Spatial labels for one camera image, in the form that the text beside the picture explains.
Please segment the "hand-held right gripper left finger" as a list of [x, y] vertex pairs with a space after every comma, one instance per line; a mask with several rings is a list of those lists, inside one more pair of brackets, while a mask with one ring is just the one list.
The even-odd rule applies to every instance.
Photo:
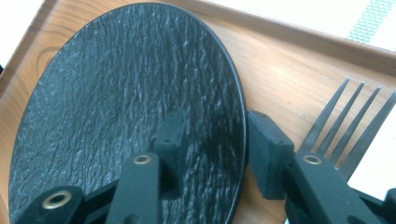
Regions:
[[125, 162], [106, 217], [106, 224], [162, 224], [163, 201], [183, 190], [187, 159], [186, 115], [168, 114], [146, 152]]

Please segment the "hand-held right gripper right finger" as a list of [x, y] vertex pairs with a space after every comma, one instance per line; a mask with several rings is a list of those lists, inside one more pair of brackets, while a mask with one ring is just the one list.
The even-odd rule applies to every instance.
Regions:
[[381, 205], [351, 188], [330, 162], [296, 153], [286, 134], [263, 113], [248, 113], [248, 165], [262, 197], [287, 201], [290, 224], [382, 224]]

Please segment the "silver fork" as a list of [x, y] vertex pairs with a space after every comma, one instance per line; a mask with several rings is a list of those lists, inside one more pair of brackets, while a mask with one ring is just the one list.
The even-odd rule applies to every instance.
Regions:
[[[311, 129], [309, 130], [307, 136], [305, 137], [304, 141], [302, 142], [299, 153], [309, 153], [311, 157], [319, 156], [320, 158], [325, 159], [325, 155], [327, 150], [329, 149], [333, 139], [335, 138], [336, 134], [338, 133], [341, 125], [343, 124], [350, 108], [354, 105], [356, 99], [358, 98], [361, 90], [363, 89], [365, 83], [362, 82], [358, 88], [355, 90], [353, 95], [347, 101], [345, 107], [336, 118], [335, 122], [332, 124], [332, 127], [325, 135], [324, 139], [318, 146], [318, 149], [315, 153], [312, 152], [314, 149], [315, 143], [318, 141], [319, 135], [322, 132], [323, 128], [327, 120], [329, 119], [333, 109], [335, 108], [338, 100], [341, 98], [344, 89], [346, 88], [349, 82], [349, 78], [346, 79], [338, 88], [338, 90], [334, 93], [330, 101], [325, 105], [323, 110], [320, 112], [318, 118], [312, 125]], [[332, 154], [327, 157], [326, 159], [329, 161], [330, 164], [334, 166], [334, 168], [340, 173], [340, 175], [345, 179], [348, 180], [352, 177], [353, 173], [357, 169], [358, 165], [360, 164], [363, 156], [367, 152], [369, 146], [375, 139], [375, 136], [379, 132], [381, 126], [385, 122], [386, 118], [388, 117], [389, 113], [391, 112], [392, 108], [396, 105], [396, 91], [394, 91], [388, 100], [384, 103], [381, 109], [377, 112], [375, 117], [366, 127], [364, 132], [361, 134], [353, 148], [349, 151], [344, 159], [344, 163], [341, 166], [336, 166], [337, 162], [341, 159], [341, 156], [344, 150], [347, 147], [348, 142], [350, 141], [352, 135], [358, 128], [362, 118], [364, 117], [365, 113], [369, 109], [370, 105], [374, 101], [375, 97], [380, 92], [381, 88], [377, 87], [375, 91], [371, 94], [371, 96], [367, 99], [359, 113], [356, 117], [352, 120], [349, 124], [348, 128], [342, 135], [341, 139], [335, 146]]]

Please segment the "black textured plate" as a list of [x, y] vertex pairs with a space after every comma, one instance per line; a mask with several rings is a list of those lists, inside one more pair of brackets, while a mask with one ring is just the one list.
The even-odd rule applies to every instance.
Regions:
[[186, 116], [187, 158], [165, 224], [230, 224], [247, 160], [246, 104], [219, 38], [165, 4], [119, 7], [79, 30], [52, 59], [14, 145], [9, 209], [17, 219], [42, 192], [92, 192], [148, 148], [164, 118]]

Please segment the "brown wooden tray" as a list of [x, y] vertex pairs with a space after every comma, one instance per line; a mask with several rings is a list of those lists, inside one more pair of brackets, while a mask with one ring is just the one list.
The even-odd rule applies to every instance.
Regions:
[[117, 7], [161, 2], [197, 15], [231, 53], [250, 108], [269, 115], [300, 145], [344, 80], [366, 85], [361, 106], [381, 91], [368, 122], [396, 91], [396, 53], [259, 18], [204, 0], [45, 0], [0, 74], [0, 224], [9, 223], [8, 180], [21, 116], [35, 84], [60, 47], [82, 26]]

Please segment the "striped grey placemat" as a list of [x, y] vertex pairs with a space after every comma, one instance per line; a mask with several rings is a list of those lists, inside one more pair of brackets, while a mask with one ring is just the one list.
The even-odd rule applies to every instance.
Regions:
[[368, 44], [375, 36], [389, 13], [396, 7], [396, 0], [369, 0], [347, 38]]

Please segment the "white board sheet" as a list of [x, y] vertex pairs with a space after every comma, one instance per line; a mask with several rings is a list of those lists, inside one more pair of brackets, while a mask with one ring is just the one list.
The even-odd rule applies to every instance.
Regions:
[[[0, 0], [0, 65], [6, 67], [45, 0]], [[347, 38], [369, 0], [204, 0], [259, 18], [361, 43]], [[396, 7], [368, 43], [396, 53]]]

